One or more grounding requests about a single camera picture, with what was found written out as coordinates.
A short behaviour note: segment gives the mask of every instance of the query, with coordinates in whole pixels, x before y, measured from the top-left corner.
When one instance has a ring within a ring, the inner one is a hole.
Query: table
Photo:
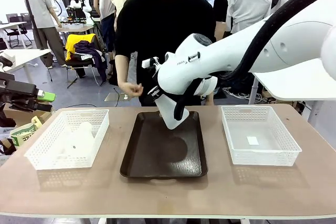
[[[21,34],[20,27],[19,27],[19,25],[22,25],[22,24],[25,24],[25,23],[27,23],[27,22],[12,22],[12,23],[9,23],[9,24],[0,24],[0,31],[2,31],[3,39],[4,39],[4,42],[6,43],[6,46],[7,46],[8,49],[10,49],[10,45],[9,45],[7,39],[6,39],[7,33],[6,33],[5,29],[11,29],[11,28],[16,28],[18,30],[18,32],[20,34],[22,45],[25,49],[27,49],[24,38]]]
[[[59,33],[85,33],[86,31],[93,29],[93,26],[84,26],[77,29],[56,27],[56,29]]]
[[[91,168],[36,171],[26,151],[57,111],[0,168],[0,214],[69,218],[318,219],[336,216],[336,152],[291,106],[271,105],[303,152],[293,167],[234,166],[219,106],[200,114],[208,174],[198,179],[127,179],[119,169],[136,115],[108,108],[110,125]]]
[[[4,71],[7,73],[13,73],[18,69],[24,68],[28,82],[33,83],[31,78],[29,69],[28,69],[28,62],[34,60],[40,56],[46,55],[51,52],[50,49],[11,49],[4,51],[7,54],[15,55],[15,65],[10,67],[5,67]]]
[[[336,81],[325,71],[320,59],[255,76],[249,104],[254,104],[259,82],[276,99],[314,101],[308,121],[315,125],[323,101],[336,100]]]

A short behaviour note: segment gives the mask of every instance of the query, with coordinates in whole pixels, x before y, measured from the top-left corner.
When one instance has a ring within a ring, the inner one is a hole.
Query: pants
[[[116,32],[114,31],[114,13],[101,21],[101,30],[103,33],[103,40],[106,44],[107,51],[113,52],[114,38],[116,36]]]
[[[63,50],[63,44],[59,37],[59,34],[55,27],[50,28],[38,28],[38,33],[41,38],[42,45],[39,44],[39,41],[36,36],[36,32],[34,31],[34,39],[38,49],[47,49],[48,44],[53,51],[58,64],[64,65],[65,64],[65,55]],[[52,55],[49,53],[45,56],[41,56],[41,61],[44,63],[46,67],[51,67],[53,65]]]

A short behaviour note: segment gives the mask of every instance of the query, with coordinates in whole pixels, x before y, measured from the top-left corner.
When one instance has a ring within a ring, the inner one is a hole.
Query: white plastic basket
[[[270,106],[222,106],[234,165],[292,166],[302,152]]]
[[[63,154],[65,136],[79,128],[83,122],[92,124],[95,139],[90,152],[82,156]],[[109,126],[109,110],[63,111],[39,139],[26,152],[36,170],[87,168],[93,165],[101,142]]]

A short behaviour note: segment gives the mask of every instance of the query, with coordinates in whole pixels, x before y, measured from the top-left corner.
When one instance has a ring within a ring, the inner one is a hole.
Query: cardboard box
[[[25,125],[27,123],[31,123],[32,118],[37,116],[41,123],[45,123],[52,115],[52,112],[45,112],[45,111],[34,111],[32,113],[29,112],[24,112],[24,111],[19,111],[19,110],[12,110],[10,109],[11,105],[6,104],[4,107],[4,113],[7,118],[11,118],[16,122],[16,127],[20,127],[22,125]]]

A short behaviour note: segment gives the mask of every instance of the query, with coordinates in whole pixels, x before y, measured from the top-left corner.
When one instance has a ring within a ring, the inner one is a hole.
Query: brown tray
[[[120,174],[128,178],[195,178],[207,174],[200,117],[197,112],[169,130],[159,112],[136,117]]]

